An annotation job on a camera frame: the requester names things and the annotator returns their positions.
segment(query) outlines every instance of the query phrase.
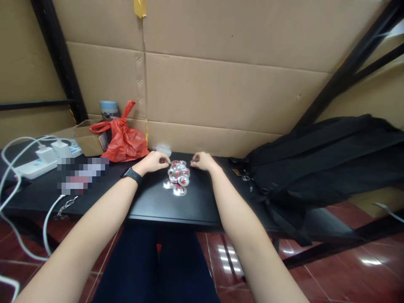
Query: dark blue pants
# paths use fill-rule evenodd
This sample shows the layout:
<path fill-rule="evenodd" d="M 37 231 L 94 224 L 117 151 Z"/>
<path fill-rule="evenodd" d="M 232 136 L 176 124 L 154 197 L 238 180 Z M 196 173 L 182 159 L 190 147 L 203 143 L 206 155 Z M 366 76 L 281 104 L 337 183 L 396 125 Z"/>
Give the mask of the dark blue pants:
<path fill-rule="evenodd" d="M 124 227 L 94 303 L 220 302 L 195 233 L 165 231 L 160 261 L 156 239 L 152 227 Z"/>

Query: hand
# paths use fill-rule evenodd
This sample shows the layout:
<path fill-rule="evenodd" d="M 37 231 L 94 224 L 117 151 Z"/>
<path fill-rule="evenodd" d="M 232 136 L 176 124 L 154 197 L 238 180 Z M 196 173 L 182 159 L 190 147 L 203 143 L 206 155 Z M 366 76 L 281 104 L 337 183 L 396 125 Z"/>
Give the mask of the hand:
<path fill-rule="evenodd" d="M 159 151 L 152 151 L 139 163 L 133 165 L 132 169 L 143 177 L 146 173 L 151 173 L 162 168 L 167 168 L 170 163 L 171 161 L 166 154 L 163 154 Z"/>
<path fill-rule="evenodd" d="M 191 163 L 192 167 L 199 168 L 201 170 L 207 170 L 212 172 L 215 168 L 220 168 L 219 165 L 213 160 L 211 155 L 201 151 L 197 152 L 192 160 L 197 161 L 196 163 Z"/>

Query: watch strap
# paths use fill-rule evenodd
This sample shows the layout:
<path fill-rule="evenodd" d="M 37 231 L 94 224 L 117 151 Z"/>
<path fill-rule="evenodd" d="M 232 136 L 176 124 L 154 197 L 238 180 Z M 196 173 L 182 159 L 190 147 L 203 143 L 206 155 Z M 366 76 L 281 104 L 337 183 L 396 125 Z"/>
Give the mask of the watch strap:
<path fill-rule="evenodd" d="M 142 181 L 142 176 L 135 172 L 131 167 L 125 172 L 124 177 L 131 177 L 138 184 L 140 184 Z"/>

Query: pile of caps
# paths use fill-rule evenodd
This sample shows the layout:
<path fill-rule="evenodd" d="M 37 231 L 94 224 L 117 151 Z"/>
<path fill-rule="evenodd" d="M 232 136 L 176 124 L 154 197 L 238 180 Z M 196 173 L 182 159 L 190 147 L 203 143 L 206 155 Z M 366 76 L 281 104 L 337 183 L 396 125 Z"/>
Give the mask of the pile of caps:
<path fill-rule="evenodd" d="M 185 196 L 186 186 L 189 184 L 190 171 L 185 161 L 174 160 L 168 170 L 168 179 L 164 180 L 163 187 L 173 189 L 176 196 Z"/>

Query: red tile floor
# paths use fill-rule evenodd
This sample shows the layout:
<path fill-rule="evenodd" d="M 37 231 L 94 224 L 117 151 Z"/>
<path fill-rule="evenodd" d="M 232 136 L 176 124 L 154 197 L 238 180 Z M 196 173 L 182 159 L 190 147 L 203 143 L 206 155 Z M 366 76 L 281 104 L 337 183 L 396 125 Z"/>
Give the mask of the red tile floor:
<path fill-rule="evenodd" d="M 328 207 L 328 210 L 352 228 L 372 220 L 349 202 Z M 72 222 L 52 221 L 48 231 L 61 241 L 73 226 Z M 120 232 L 96 261 L 80 302 L 92 301 L 119 235 Z M 207 233 L 197 233 L 197 236 L 221 301 L 253 302 L 250 289 L 242 280 L 239 260 L 227 236 Z M 39 245 L 26 238 L 24 242 L 32 252 L 45 255 Z M 305 249 L 295 241 L 281 240 L 279 254 L 284 259 Z M 404 234 L 398 234 L 295 268 L 290 273 L 310 302 L 403 302 L 403 257 Z M 10 227 L 0 222 L 0 274 L 19 280 L 21 287 L 24 287 L 40 266 L 40 262 L 31 260 L 23 253 Z M 0 283 L 0 303 L 10 302 L 12 294 L 12 287 Z"/>

